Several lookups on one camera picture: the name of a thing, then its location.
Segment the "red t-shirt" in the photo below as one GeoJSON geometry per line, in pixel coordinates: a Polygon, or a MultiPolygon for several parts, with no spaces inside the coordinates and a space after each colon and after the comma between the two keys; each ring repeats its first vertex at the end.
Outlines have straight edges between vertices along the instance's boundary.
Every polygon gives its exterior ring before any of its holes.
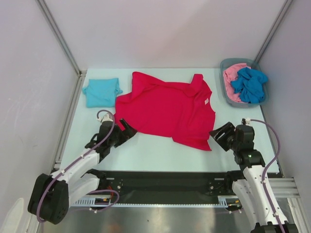
{"type": "Polygon", "coordinates": [[[115,120],[125,120],[139,133],[169,137],[174,142],[210,151],[209,133],[216,113],[212,91],[202,74],[190,83],[165,82],[141,72],[132,74],[132,91],[117,97],[115,120]]]}

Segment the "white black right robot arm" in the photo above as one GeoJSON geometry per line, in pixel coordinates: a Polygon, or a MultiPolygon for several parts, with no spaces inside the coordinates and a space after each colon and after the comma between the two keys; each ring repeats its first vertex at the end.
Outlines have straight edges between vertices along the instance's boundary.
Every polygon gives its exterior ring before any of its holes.
{"type": "Polygon", "coordinates": [[[255,131],[250,121],[231,122],[210,131],[210,136],[225,151],[233,151],[240,170],[226,174],[224,189],[236,195],[242,204],[253,233],[296,233],[298,227],[288,222],[271,188],[262,154],[254,148],[255,131]]]}

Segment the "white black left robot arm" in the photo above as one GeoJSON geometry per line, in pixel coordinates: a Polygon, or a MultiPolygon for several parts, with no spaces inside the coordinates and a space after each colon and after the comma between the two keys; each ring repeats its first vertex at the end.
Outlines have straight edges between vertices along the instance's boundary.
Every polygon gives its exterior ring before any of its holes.
{"type": "Polygon", "coordinates": [[[94,134],[85,145],[85,149],[65,169],[51,174],[40,174],[34,184],[27,211],[40,222],[47,221],[54,225],[60,223],[69,208],[80,198],[88,194],[107,192],[111,197],[118,197],[107,180],[105,172],[95,169],[111,151],[133,136],[137,130],[124,119],[121,125],[111,119],[101,121],[99,132],[94,134]]]}

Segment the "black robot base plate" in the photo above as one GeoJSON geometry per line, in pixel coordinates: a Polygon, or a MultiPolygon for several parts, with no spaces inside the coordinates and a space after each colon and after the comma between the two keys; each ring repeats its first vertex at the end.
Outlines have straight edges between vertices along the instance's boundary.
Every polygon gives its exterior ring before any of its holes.
{"type": "Polygon", "coordinates": [[[241,171],[229,172],[121,172],[100,171],[98,189],[112,188],[122,196],[138,192],[195,192],[214,196],[233,194],[232,184],[244,180],[241,171]]]}

